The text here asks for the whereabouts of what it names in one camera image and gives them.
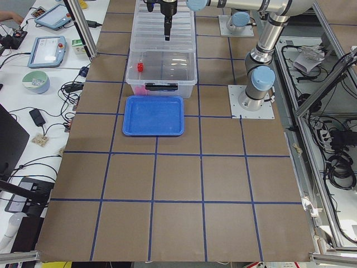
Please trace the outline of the beige snack pile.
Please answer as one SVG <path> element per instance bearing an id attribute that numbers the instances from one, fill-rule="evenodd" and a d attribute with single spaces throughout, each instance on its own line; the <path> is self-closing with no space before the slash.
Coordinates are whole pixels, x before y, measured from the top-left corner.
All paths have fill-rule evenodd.
<path id="1" fill-rule="evenodd" d="M 32 138 L 31 142 L 36 145 L 39 145 L 40 147 L 45 147 L 47 145 L 47 143 L 49 142 L 49 140 L 50 139 L 48 137 L 44 136 L 43 134 L 38 133 Z"/>

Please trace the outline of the green white carton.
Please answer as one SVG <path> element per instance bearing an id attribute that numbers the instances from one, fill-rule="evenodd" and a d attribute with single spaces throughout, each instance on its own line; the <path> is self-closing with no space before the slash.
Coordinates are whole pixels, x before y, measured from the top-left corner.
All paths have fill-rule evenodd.
<path id="1" fill-rule="evenodd" d="M 72 40 L 71 47 L 76 55 L 86 54 L 85 47 L 80 39 Z"/>

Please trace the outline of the black power adapter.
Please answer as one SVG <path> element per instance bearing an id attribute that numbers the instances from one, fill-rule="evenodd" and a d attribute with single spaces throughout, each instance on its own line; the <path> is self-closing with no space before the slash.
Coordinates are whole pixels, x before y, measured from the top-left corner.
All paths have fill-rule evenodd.
<path id="1" fill-rule="evenodd" d="M 42 127 L 46 123 L 39 109 L 32 109 L 29 114 L 37 127 Z"/>

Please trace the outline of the blue plastic tray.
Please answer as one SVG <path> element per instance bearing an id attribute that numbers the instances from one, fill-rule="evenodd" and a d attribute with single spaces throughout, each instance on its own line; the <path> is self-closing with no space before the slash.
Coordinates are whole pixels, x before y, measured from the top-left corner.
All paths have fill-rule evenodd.
<path id="1" fill-rule="evenodd" d="M 133 95 L 126 101 L 122 131 L 127 136 L 180 136 L 185 131 L 180 96 Z"/>

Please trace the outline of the green blue bowl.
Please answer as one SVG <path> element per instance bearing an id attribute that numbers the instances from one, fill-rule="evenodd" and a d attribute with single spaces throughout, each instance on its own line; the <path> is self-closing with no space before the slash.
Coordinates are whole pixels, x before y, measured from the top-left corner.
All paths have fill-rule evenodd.
<path id="1" fill-rule="evenodd" d="M 32 71 L 23 77 L 22 84 L 29 91 L 42 94 L 48 91 L 50 80 L 44 71 Z"/>

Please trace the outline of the clear plastic storage box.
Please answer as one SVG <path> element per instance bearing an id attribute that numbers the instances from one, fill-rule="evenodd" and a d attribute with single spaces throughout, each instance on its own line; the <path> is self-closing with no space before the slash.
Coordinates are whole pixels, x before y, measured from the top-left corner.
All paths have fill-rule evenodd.
<path id="1" fill-rule="evenodd" d="M 179 95 L 190 98 L 197 83 L 194 13 L 177 1 L 171 36 L 165 41 L 164 19 L 156 1 L 137 1 L 134 11 L 126 83 L 135 95 Z M 143 63 L 144 71 L 137 71 Z M 145 90 L 145 83 L 178 84 L 174 92 Z"/>

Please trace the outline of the red block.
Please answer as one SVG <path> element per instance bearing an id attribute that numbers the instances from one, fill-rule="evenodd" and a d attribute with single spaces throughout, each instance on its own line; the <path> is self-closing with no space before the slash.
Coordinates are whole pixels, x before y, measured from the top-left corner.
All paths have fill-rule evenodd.
<path id="1" fill-rule="evenodd" d="M 137 71 L 138 71 L 139 73 L 141 73 L 141 72 L 144 71 L 144 65 L 143 65 L 143 63 L 138 63 L 138 64 L 137 64 Z"/>

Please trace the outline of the blue teach pendant near box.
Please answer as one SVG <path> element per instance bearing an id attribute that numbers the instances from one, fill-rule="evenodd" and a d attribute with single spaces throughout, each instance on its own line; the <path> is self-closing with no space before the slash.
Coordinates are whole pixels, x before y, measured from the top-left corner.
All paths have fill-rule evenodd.
<path id="1" fill-rule="evenodd" d="M 64 36 L 37 37 L 33 43 L 27 66 L 36 68 L 58 67 L 64 59 L 66 39 Z"/>

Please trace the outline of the aluminium frame post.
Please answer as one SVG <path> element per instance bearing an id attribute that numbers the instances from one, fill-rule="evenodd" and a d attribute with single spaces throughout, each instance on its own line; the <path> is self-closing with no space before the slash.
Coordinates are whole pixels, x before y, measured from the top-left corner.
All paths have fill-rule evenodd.
<path id="1" fill-rule="evenodd" d="M 64 0 L 64 4 L 74 22 L 88 58 L 97 57 L 98 51 L 80 4 L 76 0 Z"/>

